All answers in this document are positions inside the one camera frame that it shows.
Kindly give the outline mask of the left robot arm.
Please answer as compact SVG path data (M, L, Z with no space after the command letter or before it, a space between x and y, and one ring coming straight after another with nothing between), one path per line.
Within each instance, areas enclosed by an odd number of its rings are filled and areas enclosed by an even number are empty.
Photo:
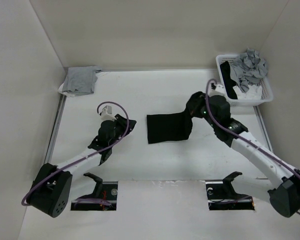
M113 146L133 131L136 120L119 114L103 120L97 136L79 155L62 163L45 163L21 201L52 218L58 217L70 203L71 210L115 210L118 185L103 182L91 170L105 163Z

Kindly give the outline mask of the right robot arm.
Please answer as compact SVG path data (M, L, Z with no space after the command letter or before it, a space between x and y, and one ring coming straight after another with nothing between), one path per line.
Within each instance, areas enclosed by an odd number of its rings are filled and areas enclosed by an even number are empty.
M300 210L300 169L279 159L264 147L241 122L231 117L230 104L221 95L194 93L186 107L194 118L205 119L215 136L249 160L266 177L260 181L235 171L222 182L223 194L233 200L245 196L268 202L281 216L289 218Z

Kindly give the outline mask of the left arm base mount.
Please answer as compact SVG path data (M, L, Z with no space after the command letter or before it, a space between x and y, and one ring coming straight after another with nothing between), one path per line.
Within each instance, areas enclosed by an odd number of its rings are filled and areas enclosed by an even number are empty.
M71 211L116 211L118 197L118 182L110 181L88 183L79 189L73 189L74 196L70 196Z

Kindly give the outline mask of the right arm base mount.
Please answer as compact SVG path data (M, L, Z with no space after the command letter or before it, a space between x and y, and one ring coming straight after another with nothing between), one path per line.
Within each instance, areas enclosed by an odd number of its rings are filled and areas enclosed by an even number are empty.
M254 200L251 196L236 193L222 180L206 181L205 187L210 211L255 210Z

